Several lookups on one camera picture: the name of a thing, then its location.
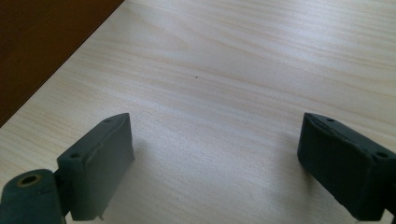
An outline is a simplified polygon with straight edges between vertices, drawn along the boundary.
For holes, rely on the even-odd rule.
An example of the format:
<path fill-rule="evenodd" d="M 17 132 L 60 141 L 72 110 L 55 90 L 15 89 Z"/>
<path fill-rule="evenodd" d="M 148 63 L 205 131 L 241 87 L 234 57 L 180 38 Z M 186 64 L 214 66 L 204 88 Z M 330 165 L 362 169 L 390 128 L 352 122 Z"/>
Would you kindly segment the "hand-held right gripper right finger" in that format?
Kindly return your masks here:
<path fill-rule="evenodd" d="M 340 121 L 306 113 L 297 157 L 358 221 L 396 220 L 396 153 Z"/>

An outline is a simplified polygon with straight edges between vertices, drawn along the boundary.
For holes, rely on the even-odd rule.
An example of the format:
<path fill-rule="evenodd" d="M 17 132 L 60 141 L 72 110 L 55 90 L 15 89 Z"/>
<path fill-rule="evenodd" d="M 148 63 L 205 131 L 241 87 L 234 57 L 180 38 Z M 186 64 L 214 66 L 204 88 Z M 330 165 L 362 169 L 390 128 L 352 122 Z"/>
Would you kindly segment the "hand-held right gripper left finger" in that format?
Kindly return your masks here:
<path fill-rule="evenodd" d="M 134 159 L 130 115 L 98 123 L 58 157 L 58 174 L 71 187 L 68 210 L 76 221 L 101 217 Z"/>

